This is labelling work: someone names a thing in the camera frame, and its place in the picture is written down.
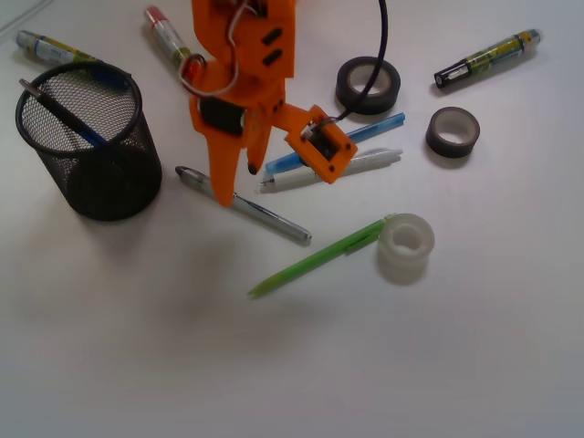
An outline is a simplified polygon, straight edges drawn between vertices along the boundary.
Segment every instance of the roll of tape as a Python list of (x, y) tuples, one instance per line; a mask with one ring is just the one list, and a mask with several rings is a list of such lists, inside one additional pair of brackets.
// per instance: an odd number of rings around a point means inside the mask
[[(376, 62), (375, 57), (355, 57), (340, 68), (337, 75), (337, 99), (345, 107), (349, 107), (357, 99), (373, 73)], [(373, 89), (355, 112), (371, 116), (391, 109), (398, 98), (401, 85), (398, 70), (389, 62), (383, 61)]]
[(462, 158), (473, 151), (481, 134), (475, 116), (466, 109), (442, 108), (432, 116), (426, 142), (438, 155)]
[(396, 214), (381, 231), (379, 251), (388, 266), (413, 269), (426, 263), (434, 242), (432, 228), (420, 216)]

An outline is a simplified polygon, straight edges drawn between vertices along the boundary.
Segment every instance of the black mesh pencil holder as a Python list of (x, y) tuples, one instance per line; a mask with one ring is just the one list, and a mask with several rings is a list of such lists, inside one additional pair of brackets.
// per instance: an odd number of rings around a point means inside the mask
[(142, 113), (140, 90), (119, 68), (79, 62), (52, 68), (31, 84), (107, 141), (93, 146), (25, 91), (16, 126), (79, 214), (117, 221), (146, 208), (162, 168)]

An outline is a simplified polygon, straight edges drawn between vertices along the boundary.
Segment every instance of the orange 3d-printed part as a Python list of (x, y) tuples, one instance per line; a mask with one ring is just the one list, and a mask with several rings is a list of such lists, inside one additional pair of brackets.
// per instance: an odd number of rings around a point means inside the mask
[[(210, 176), (217, 201), (233, 201), (239, 153), (247, 149), (248, 169), (256, 174), (264, 162), (272, 127), (288, 132), (286, 141), (325, 182), (333, 183), (349, 165), (357, 146), (334, 123), (303, 136), (308, 124), (328, 116), (285, 103), (285, 79), (294, 75), (295, 0), (254, 0), (234, 31), (239, 76), (233, 87), (214, 98), (191, 98), (194, 128), (207, 139)], [(215, 57), (198, 69), (193, 86), (205, 92), (223, 89), (232, 80), (232, 49), (226, 29), (236, 5), (229, 0), (193, 0), (194, 30)]]

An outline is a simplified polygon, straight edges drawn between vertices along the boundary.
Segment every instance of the pen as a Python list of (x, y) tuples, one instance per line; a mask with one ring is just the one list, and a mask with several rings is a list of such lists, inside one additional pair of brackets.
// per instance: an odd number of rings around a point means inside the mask
[[(404, 121), (405, 114), (401, 112), (400, 114), (396, 114), (395, 116), (389, 117), (388, 119), (364, 126), (358, 130), (354, 130), (348, 133), (347, 137), (349, 137), (355, 143), (361, 143), (362, 141), (368, 140), (372, 137), (375, 137), (376, 135), (380, 135), (383, 132), (387, 132), (388, 130), (392, 130), (403, 125)], [(300, 160), (300, 155), (293, 152), (286, 155), (285, 157), (267, 163), (266, 172), (274, 175), (276, 173), (292, 171), (301, 166), (302, 161)]]
[(525, 30), (504, 39), (434, 74), (436, 87), (443, 89), (459, 80), (487, 71), (508, 59), (520, 57), (525, 51), (533, 50), (542, 39), (543, 33), (537, 29)]
[[(183, 183), (215, 199), (213, 188), (211, 187), (211, 179), (207, 175), (183, 166), (176, 167), (175, 171), (179, 174)], [(288, 221), (278, 214), (270, 212), (261, 205), (247, 201), (237, 193), (234, 193), (234, 201), (230, 208), (253, 217), (258, 222), (279, 231), (302, 245), (310, 245), (312, 234), (309, 230)]]
[(121, 151), (116, 151), (114, 148), (110, 147), (110, 144), (106, 139), (97, 134), (92, 128), (83, 122), (83, 120), (69, 111), (55, 99), (51, 98), (45, 91), (34, 87), (31, 83), (25, 81), (24, 79), (20, 79), (18, 82), (36, 99), (38, 103), (40, 103), (50, 113), (57, 117), (57, 119), (59, 119), (65, 126), (76, 132), (79, 137), (86, 140), (96, 150), (99, 150), (99, 153), (104, 159), (112, 162), (123, 173), (126, 173), (132, 178), (140, 180), (146, 177), (139, 168), (132, 166), (130, 160), (124, 153)]
[(292, 280), (305, 275), (306, 273), (325, 265), (327, 262), (341, 256), (361, 249), (363, 246), (375, 242), (383, 230), (385, 223), (393, 216), (390, 214), (383, 219), (366, 226), (357, 233), (339, 240), (336, 244), (327, 246), (325, 249), (318, 251), (314, 255), (278, 272), (270, 278), (262, 281), (247, 294), (251, 298), (261, 298), (270, 292), (282, 287)]
[[(373, 169), (380, 169), (389, 166), (393, 162), (398, 162), (403, 151), (398, 149), (373, 149), (364, 152), (353, 158), (345, 172), (341, 176), (349, 176), (354, 173), (366, 172)], [(318, 175), (309, 167), (302, 166), (289, 172), (276, 173), (265, 178), (259, 185), (268, 191), (275, 192), (286, 188), (302, 187), (321, 182)]]
[(108, 144), (107, 140), (97, 134), (92, 128), (90, 128), (71, 111), (58, 103), (55, 99), (51, 98), (45, 91), (33, 87), (32, 84), (25, 81), (24, 79), (20, 79), (18, 82), (24, 87), (26, 91), (32, 94), (38, 103), (40, 103), (55, 117), (61, 120), (71, 130), (79, 134), (79, 136), (85, 139), (89, 144), (95, 148), (100, 148)]

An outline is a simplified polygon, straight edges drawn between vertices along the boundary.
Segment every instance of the black tape roll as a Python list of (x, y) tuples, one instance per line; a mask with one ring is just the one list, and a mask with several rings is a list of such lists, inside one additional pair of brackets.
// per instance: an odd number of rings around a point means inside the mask
[[(376, 57), (355, 57), (340, 68), (337, 75), (337, 99), (349, 107), (360, 94), (353, 84), (363, 85), (369, 80), (377, 62)], [(402, 79), (395, 67), (383, 61), (374, 87), (379, 90), (369, 95), (357, 106), (355, 112), (365, 116), (382, 114), (395, 105)]]
[[(462, 142), (448, 140), (444, 137), (445, 133), (453, 134)], [(481, 127), (475, 116), (466, 109), (448, 107), (438, 110), (432, 116), (426, 142), (438, 155), (463, 158), (473, 151), (480, 134)]]

